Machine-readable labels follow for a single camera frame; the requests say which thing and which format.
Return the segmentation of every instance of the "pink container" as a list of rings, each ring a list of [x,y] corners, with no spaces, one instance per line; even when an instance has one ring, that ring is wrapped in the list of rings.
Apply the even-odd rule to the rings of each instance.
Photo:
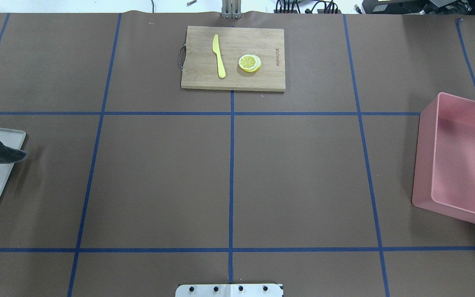
[[[475,224],[475,101],[439,93],[421,113],[412,202]]]

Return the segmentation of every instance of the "lemon slice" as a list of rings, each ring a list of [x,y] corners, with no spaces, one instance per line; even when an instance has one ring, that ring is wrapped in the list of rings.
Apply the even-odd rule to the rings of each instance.
[[[248,73],[258,71],[261,67],[260,57],[253,54],[245,54],[239,58],[239,67]]]

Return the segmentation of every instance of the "wooden cutting board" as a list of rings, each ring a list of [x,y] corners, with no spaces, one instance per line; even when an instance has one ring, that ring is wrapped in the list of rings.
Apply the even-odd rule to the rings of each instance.
[[[219,35],[219,48],[226,71],[223,79],[217,75],[217,60],[212,51],[215,34]],[[239,68],[239,58],[244,54],[259,56],[260,70],[246,73]],[[181,87],[285,92],[283,29],[188,26]]]

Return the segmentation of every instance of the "metal bracket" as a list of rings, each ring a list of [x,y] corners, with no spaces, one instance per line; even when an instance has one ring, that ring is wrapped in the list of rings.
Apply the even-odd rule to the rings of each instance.
[[[282,284],[180,285],[175,297],[283,297]]]
[[[223,19],[241,19],[241,0],[223,0]]]

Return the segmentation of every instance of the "plastic knife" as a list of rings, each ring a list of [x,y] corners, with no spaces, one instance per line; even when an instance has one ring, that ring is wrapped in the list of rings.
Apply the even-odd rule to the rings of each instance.
[[[223,60],[221,59],[221,51],[219,50],[219,35],[214,35],[214,41],[212,41],[212,51],[217,56],[217,75],[219,78],[225,78],[225,66],[223,66]]]

